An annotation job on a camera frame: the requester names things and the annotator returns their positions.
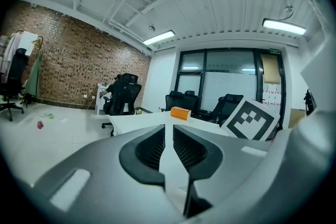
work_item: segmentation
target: green garment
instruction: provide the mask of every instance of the green garment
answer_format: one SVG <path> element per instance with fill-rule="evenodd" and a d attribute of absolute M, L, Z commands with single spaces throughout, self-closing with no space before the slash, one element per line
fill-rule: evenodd
<path fill-rule="evenodd" d="M 39 96 L 39 77 L 40 77 L 40 68 L 43 59 L 43 51 L 40 49 L 38 52 L 37 58 L 31 68 L 30 75 L 26 84 L 26 93 L 36 97 L 38 99 Z"/>

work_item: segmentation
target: white desk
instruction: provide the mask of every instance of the white desk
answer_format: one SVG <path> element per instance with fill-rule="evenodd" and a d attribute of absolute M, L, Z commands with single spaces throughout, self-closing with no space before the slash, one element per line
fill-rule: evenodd
<path fill-rule="evenodd" d="M 114 126 L 114 135 L 120 135 L 145 127 L 165 124 L 165 149 L 160 159 L 160 172 L 165 175 L 166 189 L 188 186 L 189 174 L 173 147 L 173 125 L 186 125 L 203 131 L 226 135 L 215 123 L 190 118 L 187 121 L 170 116 L 170 111 L 141 115 L 108 116 Z"/>
<path fill-rule="evenodd" d="M 197 128 L 203 131 L 208 131 L 211 133 L 228 136 L 228 134 L 222 128 L 220 128 L 218 124 L 201 121 L 194 118 L 190 118 L 187 121 L 180 120 L 178 118 L 170 116 L 170 111 L 151 114 L 108 117 L 110 122 L 114 126 L 114 135 L 124 134 L 141 128 L 156 126 L 160 124 L 171 126 L 173 126 L 174 124 L 179 124 Z"/>

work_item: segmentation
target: glass window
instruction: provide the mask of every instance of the glass window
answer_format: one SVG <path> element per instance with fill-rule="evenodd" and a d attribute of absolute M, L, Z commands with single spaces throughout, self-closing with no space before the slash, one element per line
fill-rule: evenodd
<path fill-rule="evenodd" d="M 198 71 L 203 69 L 204 53 L 184 54 L 180 71 Z"/>
<path fill-rule="evenodd" d="M 257 76 L 226 72 L 205 72 L 201 109 L 213 111 L 218 98 L 226 94 L 256 100 Z"/>
<path fill-rule="evenodd" d="M 253 52 L 210 51 L 207 54 L 206 71 L 255 75 Z"/>
<path fill-rule="evenodd" d="M 186 91 L 194 91 L 195 95 L 198 95 L 198 91 L 200 88 L 199 83 L 201 82 L 201 75 L 189 75 L 189 74 L 182 74 L 180 75 L 178 91 L 185 93 Z"/>

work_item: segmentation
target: brick wall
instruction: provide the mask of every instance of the brick wall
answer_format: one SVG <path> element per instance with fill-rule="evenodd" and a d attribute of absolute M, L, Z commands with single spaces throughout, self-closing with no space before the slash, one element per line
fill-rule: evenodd
<path fill-rule="evenodd" d="M 113 83 L 117 74 L 132 73 L 139 76 L 138 83 L 142 85 L 135 102 L 141 104 L 151 59 L 137 49 L 80 20 L 14 1 L 3 21 L 1 35 L 9 39 L 19 29 L 44 39 L 41 99 L 88 105 L 91 96 L 97 94 L 97 83 Z M 33 50 L 22 81 L 28 78 L 37 51 L 38 48 Z"/>

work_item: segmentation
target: exit sign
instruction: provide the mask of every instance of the exit sign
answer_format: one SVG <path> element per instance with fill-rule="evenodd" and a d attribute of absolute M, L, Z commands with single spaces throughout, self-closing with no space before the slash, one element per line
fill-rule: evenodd
<path fill-rule="evenodd" d="M 271 54 L 281 54 L 280 50 L 278 49 L 269 49 Z"/>

